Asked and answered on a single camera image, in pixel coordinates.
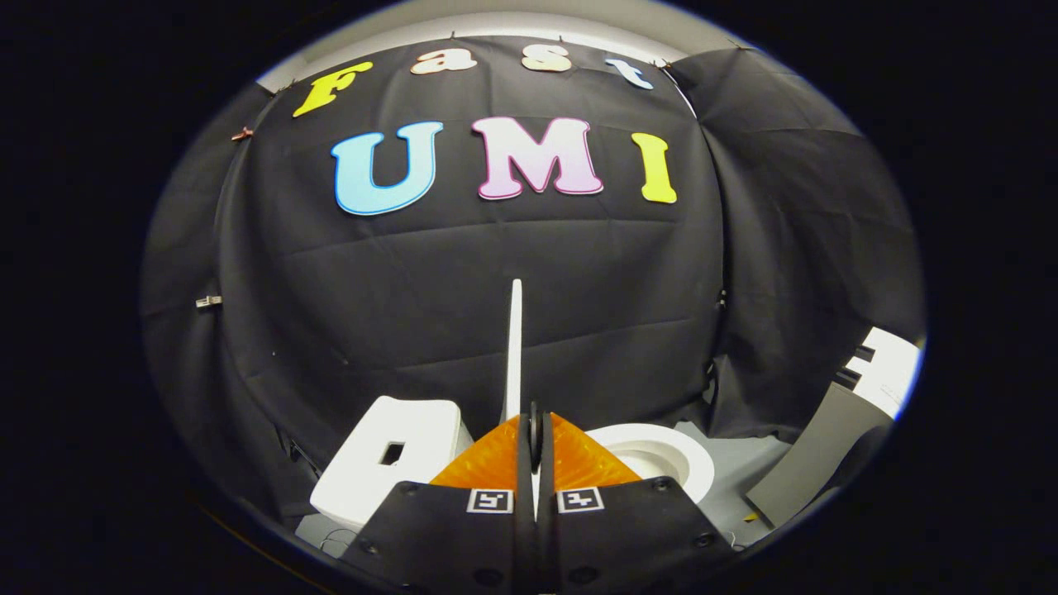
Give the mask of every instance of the black cloth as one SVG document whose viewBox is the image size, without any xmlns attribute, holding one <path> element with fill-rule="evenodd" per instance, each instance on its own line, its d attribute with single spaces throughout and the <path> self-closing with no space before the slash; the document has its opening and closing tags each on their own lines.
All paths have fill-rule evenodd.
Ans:
<svg viewBox="0 0 1058 595">
<path fill-rule="evenodd" d="M 142 312 L 167 411 L 230 493 L 275 518 L 304 513 L 311 477 L 277 436 L 326 467 L 380 395 L 450 399 L 475 438 L 493 428 L 512 278 L 524 283 L 523 399 L 584 429 L 682 417 L 714 437 L 794 439 L 871 326 L 924 331 L 899 193 L 803 79 L 751 51 L 680 60 L 671 74 L 696 122 L 652 65 L 564 42 L 570 70 L 532 71 L 522 49 L 537 42 L 555 44 L 428 41 L 275 97 L 253 86 L 188 150 L 152 223 Z M 409 72 L 449 48 L 477 66 Z M 361 61 L 373 66 L 331 104 L 292 118 L 312 80 Z M 537 141 L 554 118 L 587 121 L 604 190 L 559 193 L 553 172 L 542 194 L 479 198 L 486 154 L 471 124 L 497 115 Z M 396 184 L 407 172 L 396 131 L 422 121 L 444 125 L 430 192 L 382 215 L 343 211 L 331 147 L 381 132 L 373 182 Z M 253 137 L 233 142 L 242 126 Z M 641 196 L 633 132 L 668 144 L 675 203 Z M 206 294 L 223 304 L 197 310 Z"/>
<path fill-rule="evenodd" d="M 914 230 L 871 143 L 788 68 L 731 49 L 672 74 L 709 142 L 727 230 L 707 434 L 792 441 L 871 327 L 925 337 Z"/>
<path fill-rule="evenodd" d="M 185 438 L 199 453 L 229 449 L 215 469 L 254 461 L 240 473 L 271 485 L 282 508 L 296 501 L 276 493 L 276 469 L 287 468 L 264 452 L 268 432 L 253 428 L 278 427 L 326 466 L 383 394 L 451 399 L 480 437 L 499 417 L 515 277 L 525 288 L 524 400 L 584 429 L 650 421 L 700 400 L 723 278 L 719 191 L 705 139 L 653 66 L 562 43 L 570 70 L 532 71 L 522 49 L 536 42 L 553 43 L 459 38 L 364 56 L 224 120 L 214 144 L 193 147 L 188 160 L 216 175 L 198 210 L 185 204 L 186 184 L 163 197 L 144 266 L 145 328 Z M 445 48 L 470 50 L 478 65 L 409 72 L 418 56 Z M 631 85 L 609 57 L 640 69 L 654 89 Z M 372 68 L 330 105 L 292 118 L 312 80 L 364 60 Z M 536 140 L 554 118 L 587 121 L 605 188 L 565 195 L 554 172 L 542 194 L 526 185 L 515 198 L 482 200 L 485 146 L 471 124 L 495 115 L 515 118 Z M 373 181 L 395 184 L 407 170 L 397 129 L 427 120 L 444 124 L 430 192 L 384 215 L 342 211 L 331 147 L 383 133 Z M 231 142 L 243 125 L 254 136 Z M 633 132 L 668 144 L 675 203 L 641 196 Z M 206 293 L 223 304 L 195 311 Z M 190 326 L 200 335 L 188 336 Z M 220 385 L 205 387 L 207 377 Z M 220 412 L 232 399 L 245 410 Z"/>
</svg>

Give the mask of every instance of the letter cutout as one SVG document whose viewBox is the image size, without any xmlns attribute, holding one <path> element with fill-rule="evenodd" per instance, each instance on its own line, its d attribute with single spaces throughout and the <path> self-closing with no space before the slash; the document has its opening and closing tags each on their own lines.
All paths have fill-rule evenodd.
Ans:
<svg viewBox="0 0 1058 595">
<path fill-rule="evenodd" d="M 555 118 L 547 126 L 544 140 L 537 143 L 513 118 L 485 118 L 471 128 L 485 139 L 485 157 L 489 179 L 477 194 L 486 200 L 514 198 L 522 194 L 522 183 L 511 176 L 511 164 L 517 166 L 536 193 L 544 192 L 551 178 L 554 162 L 559 162 L 559 178 L 554 190 L 563 194 L 596 194 L 602 191 L 602 180 L 595 175 L 588 152 L 588 130 L 583 120 Z"/>
<path fill-rule="evenodd" d="M 634 132 L 632 142 L 639 145 L 639 150 L 643 154 L 643 169 L 646 175 L 643 198 L 651 202 L 676 202 L 676 191 L 669 184 L 669 165 L 664 160 L 669 144 L 645 132 Z"/>
<path fill-rule="evenodd" d="M 312 90 L 309 91 L 309 96 L 305 97 L 305 103 L 302 107 L 294 111 L 293 118 L 297 118 L 303 113 L 312 111 L 317 107 L 323 107 L 336 97 L 331 91 L 341 91 L 349 85 L 352 84 L 352 79 L 355 78 L 358 72 L 364 72 L 370 70 L 375 66 L 371 62 L 360 62 L 355 66 L 350 66 L 349 68 L 344 68 L 338 72 L 332 72 L 327 76 L 321 76 L 312 82 Z"/>
<path fill-rule="evenodd" d="M 407 176 L 399 184 L 375 185 L 375 146 L 382 142 L 380 132 L 368 132 L 334 145 L 334 197 L 343 210 L 353 215 L 379 215 L 403 209 L 419 200 L 434 185 L 437 165 L 434 136 L 444 125 L 418 122 L 397 130 L 407 141 Z"/>
<path fill-rule="evenodd" d="M 418 57 L 418 62 L 412 67 L 412 74 L 432 74 L 442 70 L 467 70 L 477 66 L 469 50 L 453 48 L 438 50 Z"/>
<path fill-rule="evenodd" d="M 621 73 L 621 76 L 623 76 L 625 80 L 632 83 L 636 87 L 639 87 L 640 89 L 646 89 L 647 91 L 654 88 L 654 85 L 651 85 L 650 83 L 643 80 L 640 77 L 640 75 L 643 72 L 638 68 L 635 68 L 634 66 L 630 65 L 628 62 L 624 60 L 619 60 L 617 58 L 607 58 L 606 64 L 616 68 L 617 71 Z"/>
<path fill-rule="evenodd" d="M 563 72 L 569 70 L 573 62 L 569 61 L 569 52 L 562 46 L 544 46 L 534 43 L 522 49 L 522 66 L 529 70 L 547 72 Z"/>
</svg>

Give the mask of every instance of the clip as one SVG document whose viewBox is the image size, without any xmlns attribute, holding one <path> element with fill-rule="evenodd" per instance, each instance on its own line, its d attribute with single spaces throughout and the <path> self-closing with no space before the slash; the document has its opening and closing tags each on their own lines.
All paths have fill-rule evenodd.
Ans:
<svg viewBox="0 0 1058 595">
<path fill-rule="evenodd" d="M 217 304 L 223 303 L 224 299 L 220 295 L 206 295 L 201 300 L 195 301 L 195 307 L 197 308 L 208 308 L 209 306 L 216 306 Z"/>
<path fill-rule="evenodd" d="M 280 87 L 279 89 L 276 89 L 275 93 L 272 93 L 272 96 L 274 97 L 274 96 L 278 95 L 279 93 L 286 91 L 287 89 L 290 89 L 291 87 L 294 86 L 294 83 L 297 83 L 297 78 L 291 78 L 290 79 L 290 85 L 287 85 L 286 87 Z"/>
<path fill-rule="evenodd" d="M 234 137 L 232 137 L 232 140 L 233 141 L 241 141 L 243 139 L 248 139 L 248 138 L 253 137 L 253 136 L 254 136 L 254 131 L 251 130 L 250 128 L 247 128 L 245 126 L 243 126 L 242 127 L 242 131 L 239 132 L 238 134 L 234 136 Z"/>
</svg>

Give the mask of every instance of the yellow letter i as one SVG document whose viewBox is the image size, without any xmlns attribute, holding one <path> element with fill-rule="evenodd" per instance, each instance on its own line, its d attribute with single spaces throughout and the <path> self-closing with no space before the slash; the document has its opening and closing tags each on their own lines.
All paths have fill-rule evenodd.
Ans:
<svg viewBox="0 0 1058 595">
<path fill-rule="evenodd" d="M 645 132 L 634 132 L 632 142 L 639 145 L 639 150 L 643 154 L 643 169 L 646 175 L 643 198 L 652 202 L 676 202 L 676 191 L 669 185 L 669 165 L 664 160 L 664 151 L 669 150 L 669 145 Z"/>
</svg>

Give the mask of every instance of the white wall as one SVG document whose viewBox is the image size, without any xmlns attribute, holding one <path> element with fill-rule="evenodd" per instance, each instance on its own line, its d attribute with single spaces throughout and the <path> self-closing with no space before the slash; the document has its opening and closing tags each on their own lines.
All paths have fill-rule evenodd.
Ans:
<svg viewBox="0 0 1058 595">
<path fill-rule="evenodd" d="M 411 0 L 377 12 L 307 46 L 258 83 L 275 91 L 366 54 L 471 35 L 525 35 L 569 41 L 642 61 L 749 46 L 701 18 L 647 0 Z"/>
</svg>

